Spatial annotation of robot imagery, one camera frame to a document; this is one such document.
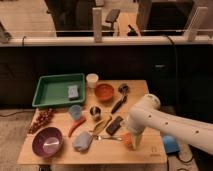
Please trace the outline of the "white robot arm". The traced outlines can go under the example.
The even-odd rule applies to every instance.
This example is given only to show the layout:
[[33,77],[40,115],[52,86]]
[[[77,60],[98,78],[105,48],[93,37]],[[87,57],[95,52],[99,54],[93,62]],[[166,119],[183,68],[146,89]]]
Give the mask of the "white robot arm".
[[150,127],[213,155],[213,124],[162,112],[160,106],[157,96],[145,94],[129,109],[127,130],[138,136],[146,127]]

